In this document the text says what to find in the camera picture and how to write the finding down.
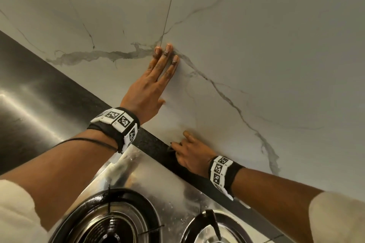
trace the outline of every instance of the marble backsplash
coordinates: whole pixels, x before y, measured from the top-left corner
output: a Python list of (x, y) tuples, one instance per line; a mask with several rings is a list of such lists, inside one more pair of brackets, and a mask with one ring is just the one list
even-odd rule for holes
[(155, 45), (182, 59), (144, 128), (365, 200), (361, 0), (0, 0), (0, 30), (111, 106)]

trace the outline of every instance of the stainless steel stove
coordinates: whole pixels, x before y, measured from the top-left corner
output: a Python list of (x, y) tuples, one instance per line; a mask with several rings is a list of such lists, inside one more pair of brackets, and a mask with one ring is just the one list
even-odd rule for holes
[(253, 228), (131, 145), (71, 206), (50, 242), (253, 242)]

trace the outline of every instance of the left hand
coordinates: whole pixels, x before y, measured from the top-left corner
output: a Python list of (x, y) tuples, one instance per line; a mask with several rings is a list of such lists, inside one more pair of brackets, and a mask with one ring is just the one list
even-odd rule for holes
[(155, 47), (152, 61), (144, 74), (133, 83), (127, 94), (121, 101), (121, 107), (133, 112), (139, 119), (140, 124), (152, 119), (160, 110), (165, 100), (160, 96), (172, 76), (175, 74), (179, 63), (179, 57), (174, 56), (171, 65), (158, 80), (173, 52), (172, 44), (166, 45), (165, 52), (162, 53), (161, 47)]

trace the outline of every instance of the sleeve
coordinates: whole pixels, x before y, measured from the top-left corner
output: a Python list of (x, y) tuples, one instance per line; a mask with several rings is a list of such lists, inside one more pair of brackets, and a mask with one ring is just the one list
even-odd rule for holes
[(322, 192), (309, 206), (314, 243), (365, 242), (365, 203), (334, 192)]
[(0, 180), (0, 242), (47, 241), (29, 193), (11, 181)]

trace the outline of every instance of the black cord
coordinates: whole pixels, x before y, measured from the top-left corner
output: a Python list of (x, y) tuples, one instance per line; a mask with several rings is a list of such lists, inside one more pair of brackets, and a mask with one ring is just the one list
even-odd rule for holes
[(108, 149), (112, 149), (114, 152), (117, 152), (117, 151), (118, 151), (118, 149), (117, 149), (117, 148), (115, 148), (115, 147), (113, 147), (113, 146), (111, 146), (111, 145), (109, 145), (109, 144), (107, 144), (107, 143), (105, 143), (105, 142), (102, 142), (102, 141), (97, 140), (97, 139), (85, 138), (85, 137), (75, 137), (75, 138), (69, 138), (69, 139), (66, 139), (66, 140), (64, 140), (64, 141), (60, 142), (59, 144), (55, 145), (54, 147), (56, 147), (56, 146), (58, 146), (58, 145), (60, 145), (60, 144), (62, 144), (62, 143), (65, 143), (65, 142), (67, 142), (67, 141), (72, 141), (72, 140), (84, 140), (84, 141), (89, 141), (89, 142), (92, 142), (92, 143), (98, 144), (98, 145), (100, 145), (100, 146), (106, 147), (106, 148), (108, 148)]

